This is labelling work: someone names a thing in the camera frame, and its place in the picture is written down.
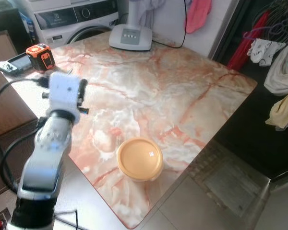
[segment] yellow cloth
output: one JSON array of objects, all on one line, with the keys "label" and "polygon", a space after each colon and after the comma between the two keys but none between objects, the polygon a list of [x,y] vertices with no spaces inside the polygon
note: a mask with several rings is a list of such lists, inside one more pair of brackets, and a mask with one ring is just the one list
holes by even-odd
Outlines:
[{"label": "yellow cloth", "polygon": [[265,123],[281,128],[286,127],[288,124],[288,95],[273,105],[270,111],[270,118]]}]

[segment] black wire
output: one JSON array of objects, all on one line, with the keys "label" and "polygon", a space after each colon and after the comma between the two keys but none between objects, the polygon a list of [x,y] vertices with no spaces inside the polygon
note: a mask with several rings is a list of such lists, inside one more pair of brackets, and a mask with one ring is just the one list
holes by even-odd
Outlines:
[{"label": "black wire", "polygon": [[30,138],[31,136],[33,136],[39,129],[36,128],[35,130],[33,130],[32,132],[26,134],[25,136],[16,139],[15,141],[13,141],[12,144],[9,145],[9,147],[6,149],[5,155],[4,157],[1,159],[0,162],[0,177],[1,180],[6,184],[6,186],[8,186],[13,192],[17,193],[17,191],[14,191],[14,188],[12,187],[12,185],[9,183],[9,180],[5,177],[4,174],[4,166],[6,165],[6,159],[9,156],[10,152],[21,142],[27,140],[28,138]]},{"label": "black wire", "polygon": [[167,45],[167,44],[155,41],[155,40],[153,40],[153,42],[167,46],[167,47],[170,47],[170,48],[174,48],[174,49],[179,49],[183,46],[184,41],[186,40],[186,33],[187,33],[187,4],[186,4],[186,0],[183,0],[183,1],[184,1],[184,13],[185,13],[185,25],[184,25],[184,36],[183,36],[183,41],[182,41],[181,45],[180,46],[170,46],[170,45]]},{"label": "black wire", "polygon": [[[19,82],[19,81],[36,81],[36,82],[38,82],[37,79],[26,79],[26,78],[20,78],[20,79],[12,80],[12,81],[6,83],[5,85],[3,85],[3,86],[1,87],[1,89],[0,89],[0,95],[4,92],[4,90],[5,90],[6,88],[8,88],[11,84],[13,84],[13,83],[15,83],[15,82]],[[5,154],[4,154],[4,151],[3,151],[2,147],[1,147],[1,144],[0,144],[0,158],[3,159],[4,155],[5,155]],[[15,181],[15,179],[14,179],[12,173],[11,173],[11,170],[10,170],[8,164],[7,164],[7,163],[4,163],[4,164],[3,164],[3,167],[4,167],[5,171],[6,171],[6,174],[7,174],[8,178],[9,178],[10,182],[12,183],[12,185],[10,185],[10,184],[8,183],[8,184],[7,184],[7,187],[8,187],[9,189],[11,189],[13,192],[17,193],[18,185],[17,185],[17,182]]]},{"label": "black wire", "polygon": [[[63,220],[63,219],[60,219],[60,218],[59,218],[59,215],[66,215],[66,214],[72,214],[72,213],[75,213],[75,216],[76,216],[76,225],[74,225],[73,223],[70,223],[70,222],[68,222],[68,221],[66,221],[66,220]],[[83,230],[83,228],[82,228],[82,227],[79,227],[79,224],[78,224],[78,210],[77,210],[77,209],[75,209],[75,210],[73,210],[73,211],[55,212],[55,213],[54,213],[54,219],[57,219],[58,221],[61,221],[61,222],[65,223],[65,224],[67,224],[67,225],[70,225],[70,226],[72,226],[72,227],[75,227],[76,230],[78,230],[78,229]]]}]

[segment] hanging clothes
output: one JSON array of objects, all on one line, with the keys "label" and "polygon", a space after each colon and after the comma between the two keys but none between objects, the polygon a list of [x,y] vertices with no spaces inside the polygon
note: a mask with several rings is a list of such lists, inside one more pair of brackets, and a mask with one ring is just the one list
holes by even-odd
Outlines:
[{"label": "hanging clothes", "polygon": [[270,118],[265,123],[282,129],[288,127],[288,95],[273,105]]},{"label": "hanging clothes", "polygon": [[188,34],[194,33],[206,23],[212,8],[211,0],[193,0],[187,14]]},{"label": "hanging clothes", "polygon": [[[253,27],[253,29],[263,27],[265,26],[267,20],[269,17],[269,12],[265,12],[261,18],[258,20],[256,25]],[[254,31],[251,34],[251,38],[259,38],[263,33],[263,30],[257,30]],[[238,46],[236,52],[231,57],[230,61],[227,64],[228,68],[234,69],[236,71],[239,71],[244,64],[248,61],[249,57],[247,56],[247,52],[251,47],[252,40],[249,39],[243,39],[243,41]]]},{"label": "hanging clothes", "polygon": [[165,0],[141,0],[139,2],[139,22],[141,26],[153,28],[154,10],[165,3]]},{"label": "hanging clothes", "polygon": [[257,38],[249,49],[247,55],[251,57],[253,63],[259,63],[259,66],[270,66],[273,56],[279,50],[286,46],[286,43],[271,42]]},{"label": "hanging clothes", "polygon": [[276,96],[288,94],[288,46],[273,62],[265,78],[264,86]]}]

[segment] white towel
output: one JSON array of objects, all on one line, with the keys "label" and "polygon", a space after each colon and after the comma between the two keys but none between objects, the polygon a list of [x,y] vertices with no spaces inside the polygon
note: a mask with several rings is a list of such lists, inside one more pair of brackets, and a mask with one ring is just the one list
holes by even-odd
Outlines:
[{"label": "white towel", "polygon": [[286,43],[271,42],[257,38],[252,43],[247,55],[251,56],[253,63],[259,63],[259,66],[270,66],[275,53],[284,48]]},{"label": "white towel", "polygon": [[279,53],[273,62],[264,86],[276,96],[288,94],[288,46]]},{"label": "white towel", "polygon": [[165,0],[141,0],[139,4],[139,21],[140,25],[153,28],[154,9],[162,6]]}]

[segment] plastic container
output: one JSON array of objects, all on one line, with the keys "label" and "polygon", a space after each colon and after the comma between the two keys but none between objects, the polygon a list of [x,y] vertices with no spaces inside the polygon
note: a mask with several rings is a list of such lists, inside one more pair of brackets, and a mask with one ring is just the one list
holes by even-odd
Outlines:
[{"label": "plastic container", "polygon": [[118,148],[121,171],[134,181],[153,181],[162,172],[163,155],[159,146],[146,138],[132,138]]}]

